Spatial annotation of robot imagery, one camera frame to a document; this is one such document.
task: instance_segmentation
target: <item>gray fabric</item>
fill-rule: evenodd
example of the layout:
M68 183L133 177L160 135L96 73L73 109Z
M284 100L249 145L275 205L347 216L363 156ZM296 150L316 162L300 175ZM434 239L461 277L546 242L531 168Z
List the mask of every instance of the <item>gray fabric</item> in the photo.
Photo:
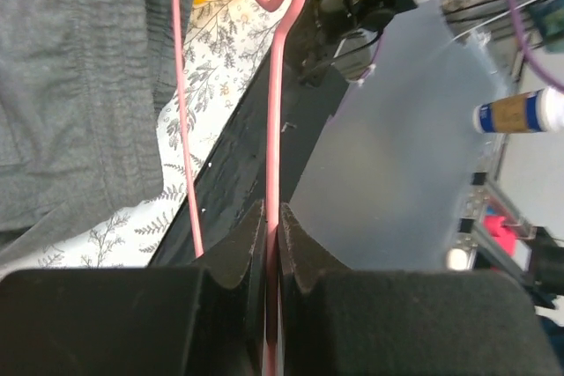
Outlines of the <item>gray fabric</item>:
M32 226L0 263L161 192L170 13L170 0L0 0L0 232Z

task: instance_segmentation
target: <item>gray cloth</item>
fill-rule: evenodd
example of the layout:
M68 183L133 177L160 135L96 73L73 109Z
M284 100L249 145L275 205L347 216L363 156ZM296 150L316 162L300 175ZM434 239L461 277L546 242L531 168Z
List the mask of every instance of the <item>gray cloth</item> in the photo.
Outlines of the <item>gray cloth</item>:
M0 263L162 190L170 0L0 0ZM192 0L182 0L188 24Z

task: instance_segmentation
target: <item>red cloth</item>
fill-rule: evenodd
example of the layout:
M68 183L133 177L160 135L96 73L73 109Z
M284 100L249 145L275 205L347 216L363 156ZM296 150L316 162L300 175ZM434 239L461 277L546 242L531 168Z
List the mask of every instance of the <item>red cloth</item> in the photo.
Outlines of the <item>red cloth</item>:
M513 256L517 244L517 235L511 228L503 225L504 221L504 216L489 215L486 216L484 226L501 248L503 248L507 254Z

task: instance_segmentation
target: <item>floral tablecloth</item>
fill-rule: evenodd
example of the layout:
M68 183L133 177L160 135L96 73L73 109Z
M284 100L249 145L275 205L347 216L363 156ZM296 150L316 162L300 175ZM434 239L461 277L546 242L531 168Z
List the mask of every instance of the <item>floral tablecloth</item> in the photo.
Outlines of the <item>floral tablecloth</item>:
M189 142L197 173L264 58L288 2L267 13L254 0L209 0L195 5L186 55ZM5 275L30 267L145 266L185 196L178 101L158 119L165 189L157 198L119 210L107 222L2 269Z

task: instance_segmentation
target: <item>twisted pink cable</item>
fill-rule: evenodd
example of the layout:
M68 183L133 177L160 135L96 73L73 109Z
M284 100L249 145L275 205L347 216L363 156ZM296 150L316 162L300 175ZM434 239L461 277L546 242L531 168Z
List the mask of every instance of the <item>twisted pink cable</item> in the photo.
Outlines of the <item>twisted pink cable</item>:
M284 0L256 0L269 12L277 10ZM266 342L268 344L267 363L268 374L276 375L276 352L278 340L278 264L276 256L276 235L279 214L279 183L280 183L280 105L282 97L282 64L286 36L295 20L300 15L306 0L292 0L290 7L274 32L274 42L271 49L271 75L269 82L268 115L266 128ZM182 37L180 23L180 0L173 0L174 15L174 52L176 56L176 76L178 82L178 99L180 104L182 145L184 151L184 165L188 186L188 201L190 208L190 222L194 247L202 251L202 237L197 214L194 181L190 170L188 146L188 125L186 120L186 106L183 96L182 80Z

